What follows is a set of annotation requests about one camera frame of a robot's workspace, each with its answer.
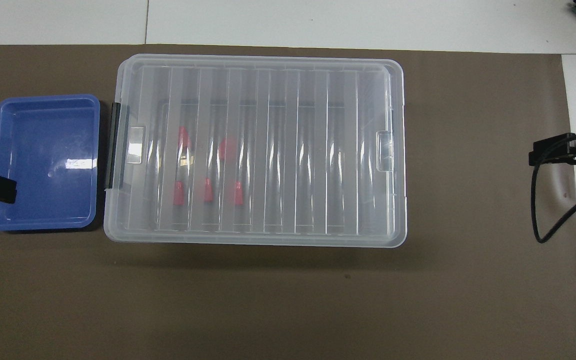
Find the brown mat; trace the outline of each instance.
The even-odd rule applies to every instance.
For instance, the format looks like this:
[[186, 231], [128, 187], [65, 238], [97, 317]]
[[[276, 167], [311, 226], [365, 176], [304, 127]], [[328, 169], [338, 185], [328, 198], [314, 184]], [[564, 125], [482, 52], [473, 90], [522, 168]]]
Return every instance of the brown mat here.
[[[291, 248], [0, 232], [0, 359], [576, 359], [576, 217], [544, 245], [530, 224], [532, 142], [569, 130], [559, 55], [0, 46], [0, 101], [109, 103], [135, 53], [398, 61], [407, 240]], [[572, 167], [541, 175], [546, 230], [576, 195]]]

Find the blue tray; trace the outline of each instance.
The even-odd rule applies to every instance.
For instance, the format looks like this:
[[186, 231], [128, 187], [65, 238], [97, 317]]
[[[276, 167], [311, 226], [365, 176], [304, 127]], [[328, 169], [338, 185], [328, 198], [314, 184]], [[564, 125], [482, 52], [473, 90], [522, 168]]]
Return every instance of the blue tray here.
[[93, 95], [7, 98], [0, 103], [0, 231], [76, 229], [96, 215], [99, 100]]

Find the translucent plastic container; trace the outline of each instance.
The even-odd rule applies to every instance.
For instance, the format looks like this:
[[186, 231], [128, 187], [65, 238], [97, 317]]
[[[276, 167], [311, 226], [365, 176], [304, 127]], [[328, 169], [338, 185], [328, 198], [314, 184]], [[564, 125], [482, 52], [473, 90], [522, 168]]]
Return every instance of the translucent plastic container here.
[[407, 234], [389, 59], [138, 54], [105, 232], [120, 242], [393, 248]]

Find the container lid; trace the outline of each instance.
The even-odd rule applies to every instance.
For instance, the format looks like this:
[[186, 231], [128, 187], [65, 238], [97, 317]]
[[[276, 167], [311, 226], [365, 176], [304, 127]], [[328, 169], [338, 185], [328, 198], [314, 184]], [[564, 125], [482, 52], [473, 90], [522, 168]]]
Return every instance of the container lid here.
[[116, 241], [391, 248], [407, 234], [389, 59], [138, 54], [104, 228]]
[[0, 202], [0, 231], [84, 228], [96, 215], [99, 100], [93, 95], [0, 103], [0, 176], [16, 201]]

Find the black cable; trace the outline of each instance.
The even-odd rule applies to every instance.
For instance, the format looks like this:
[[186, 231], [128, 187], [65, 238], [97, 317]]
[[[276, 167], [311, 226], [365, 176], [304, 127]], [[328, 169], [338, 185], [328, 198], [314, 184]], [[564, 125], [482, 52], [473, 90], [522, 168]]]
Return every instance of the black cable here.
[[569, 219], [574, 213], [576, 213], [576, 204], [573, 207], [570, 207], [562, 217], [560, 217], [557, 222], [552, 226], [552, 228], [541, 237], [539, 235], [539, 228], [537, 228], [537, 207], [535, 206], [535, 194], [537, 189], [537, 173], [539, 172], [539, 168], [542, 166], [542, 163], [546, 161], [548, 155], [550, 155], [554, 150], [564, 146], [569, 142], [576, 141], [576, 135], [571, 135], [566, 137], [565, 139], [561, 139], [553, 143], [551, 146], [547, 147], [546, 150], [543, 151], [541, 156], [535, 161], [534, 168], [532, 170], [532, 180], [530, 182], [530, 216], [532, 217], [532, 232], [534, 233], [535, 239], [540, 244], [547, 242], [548, 240], [553, 237], [553, 235], [562, 227], [564, 223], [566, 223], [567, 219]]

